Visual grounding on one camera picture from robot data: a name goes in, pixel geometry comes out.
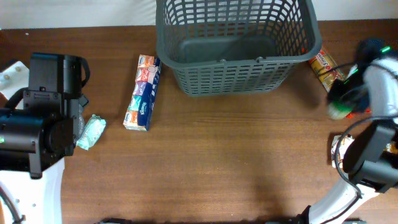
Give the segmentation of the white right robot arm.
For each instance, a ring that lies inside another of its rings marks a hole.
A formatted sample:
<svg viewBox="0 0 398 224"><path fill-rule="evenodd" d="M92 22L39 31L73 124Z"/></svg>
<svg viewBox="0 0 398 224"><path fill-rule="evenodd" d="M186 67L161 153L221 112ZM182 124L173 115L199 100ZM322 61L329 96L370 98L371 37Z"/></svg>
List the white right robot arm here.
<svg viewBox="0 0 398 224"><path fill-rule="evenodd" d="M328 92L330 117L350 112L371 116L353 123L338 138L331 155L340 178L320 201L290 223L347 223L368 200L397 188L397 154L386 151L397 142L397 51L380 39L362 40L344 80Z"/></svg>

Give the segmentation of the green lid spice jar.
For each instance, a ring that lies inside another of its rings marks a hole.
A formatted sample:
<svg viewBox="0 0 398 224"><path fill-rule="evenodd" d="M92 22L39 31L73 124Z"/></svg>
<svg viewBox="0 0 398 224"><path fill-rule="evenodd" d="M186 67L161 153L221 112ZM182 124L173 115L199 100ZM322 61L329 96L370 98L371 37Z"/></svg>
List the green lid spice jar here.
<svg viewBox="0 0 398 224"><path fill-rule="evenodd" d="M331 119L339 120L345 118L353 111L352 106L344 105L337 101L328 104L328 115Z"/></svg>

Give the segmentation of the beige snack bag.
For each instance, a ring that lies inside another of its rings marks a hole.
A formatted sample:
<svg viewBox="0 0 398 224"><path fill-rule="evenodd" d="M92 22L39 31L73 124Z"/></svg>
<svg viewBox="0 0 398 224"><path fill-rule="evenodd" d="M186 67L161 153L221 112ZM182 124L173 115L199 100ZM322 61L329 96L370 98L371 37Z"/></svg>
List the beige snack bag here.
<svg viewBox="0 0 398 224"><path fill-rule="evenodd" d="M336 147L338 144L338 141L340 140L341 135L335 135L333 136L333 140L331 142L331 148L330 148L330 152L331 152L331 166L333 168L336 167L335 164L335 151L336 151ZM340 143L340 149L339 149L339 153L338 153L338 165L339 167L342 169L343 168L343 158L346 154L347 149L349 148L349 146L354 142L354 137L352 137L352 135L348 134L347 136L345 136L341 143ZM396 148L396 143L394 141L391 141L389 144L386 145L385 149L386 152L390 152L393 153L394 155L397 155L397 148Z"/></svg>

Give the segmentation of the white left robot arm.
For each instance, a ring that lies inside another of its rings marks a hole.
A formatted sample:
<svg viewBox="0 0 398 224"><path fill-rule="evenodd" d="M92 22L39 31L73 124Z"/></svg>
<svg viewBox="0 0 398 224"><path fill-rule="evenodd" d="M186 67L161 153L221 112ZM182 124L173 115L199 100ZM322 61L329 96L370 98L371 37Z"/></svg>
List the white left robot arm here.
<svg viewBox="0 0 398 224"><path fill-rule="evenodd" d="M33 53L27 86L1 107L1 205L5 223L61 223L65 158L83 134L83 57Z"/></svg>

